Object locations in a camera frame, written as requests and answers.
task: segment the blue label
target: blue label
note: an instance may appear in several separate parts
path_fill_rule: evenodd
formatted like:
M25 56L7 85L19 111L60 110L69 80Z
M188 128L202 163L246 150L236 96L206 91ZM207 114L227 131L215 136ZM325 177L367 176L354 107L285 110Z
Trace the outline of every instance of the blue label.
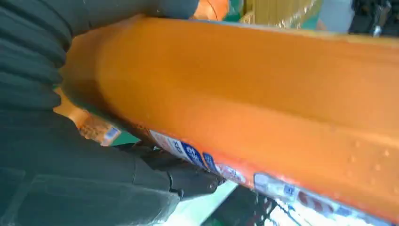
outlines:
M204 156L204 160L207 163L208 167L215 173L218 173L216 166L215 166L215 162L213 161L213 158L211 155L207 154L207 153L203 153L202 154Z
M284 186L284 194L288 196L292 196L294 194L295 188L293 186L285 185Z
M335 213L338 214L338 215L347 217L347 216L350 216L350 215L352 214L352 211L350 211L350 210L348 210L348 209L345 209L345 208L343 208L343 207L341 206L341 207L339 207L339 208L337 209L337 211L336 211Z
M186 151L187 156L190 158L190 160L194 164L207 169L207 167L205 166L205 164L202 160L201 155L197 152L197 150L195 150L195 148L193 148L192 146L185 144L183 142L182 142L182 146L183 146L184 150Z
M112 139L119 132L116 128L112 127L105 135L106 139Z

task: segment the machine part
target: machine part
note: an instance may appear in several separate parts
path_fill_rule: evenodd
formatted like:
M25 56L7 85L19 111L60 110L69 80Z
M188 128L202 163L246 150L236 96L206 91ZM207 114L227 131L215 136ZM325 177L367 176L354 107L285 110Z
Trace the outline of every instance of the machine part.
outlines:
M398 0L353 0L349 33L399 36Z
M396 40L143 18L77 37L62 74L67 95L201 167L399 222L398 65Z
M225 182L223 177L176 158L162 149L154 150L152 145L146 146L140 142L115 147L140 156L153 170L166 172L170 179L170 191L177 193L182 200L212 194Z

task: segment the white label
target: white label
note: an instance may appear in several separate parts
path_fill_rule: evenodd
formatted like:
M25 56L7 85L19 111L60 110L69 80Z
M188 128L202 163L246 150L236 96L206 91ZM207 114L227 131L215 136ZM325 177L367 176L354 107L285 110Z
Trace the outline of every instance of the white label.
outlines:
M150 133L163 149L167 150L168 152L179 158L190 161L190 159L184 152L182 143L180 141L152 130L150 130Z
M216 164L217 171L225 178L238 183L245 183L247 180L237 170L223 164Z
M255 189L269 196L284 198L286 201L294 201L298 196L299 189L265 174L255 174Z

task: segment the water droplet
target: water droplet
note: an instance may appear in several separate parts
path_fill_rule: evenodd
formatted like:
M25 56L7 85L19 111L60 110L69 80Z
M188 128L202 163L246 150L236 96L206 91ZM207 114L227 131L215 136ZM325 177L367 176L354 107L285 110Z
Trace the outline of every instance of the water droplet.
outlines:
M350 162L350 163L356 162L355 156L352 155L352 156L349 158L349 162Z
M360 147L360 142L359 141L355 141L355 148L359 148Z
M389 157L389 154L390 154L390 153L389 153L389 150L388 150L388 149L385 149L385 150L384 150L384 156L385 156L385 157Z
M376 164L376 165L374 166L374 170L375 170L375 171L380 171L380 170L381 170L381 165L380 165L380 164Z
M341 195L338 192L334 192L333 196L335 199L339 199L339 197L341 197Z

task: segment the sticker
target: sticker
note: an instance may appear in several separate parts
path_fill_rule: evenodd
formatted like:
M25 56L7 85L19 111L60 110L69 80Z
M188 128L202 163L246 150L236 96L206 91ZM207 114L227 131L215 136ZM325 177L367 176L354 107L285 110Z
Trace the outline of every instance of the sticker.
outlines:
M294 201L298 196L299 189L281 180L270 177L266 174L255 174L255 189L269 196L277 196L283 200Z
M217 171L225 178L238 182L238 183L245 183L247 180L245 177L238 172L237 170L231 168L230 166L226 166L224 164L217 164L216 165Z
M186 155L184 152L182 143L176 139L173 139L171 137L165 136L163 134L160 134L158 132L150 130L151 135L154 137L155 141L165 150L168 152L172 153L173 155L186 159L191 162L189 157Z
M94 140L102 146L109 146L121 133L112 124L94 115L86 118L79 132L86 139Z
M217 171L216 169L215 162L213 161L212 156L208 153L203 153L202 155L204 156L204 160L207 163L208 168L214 173L219 173L219 171Z
M181 144L192 163L194 163L198 166L201 166L204 169L207 169L207 167L205 166L205 164L202 160L201 155L198 153L197 150L195 150L194 147L192 147L186 143L183 143L183 142L181 142Z

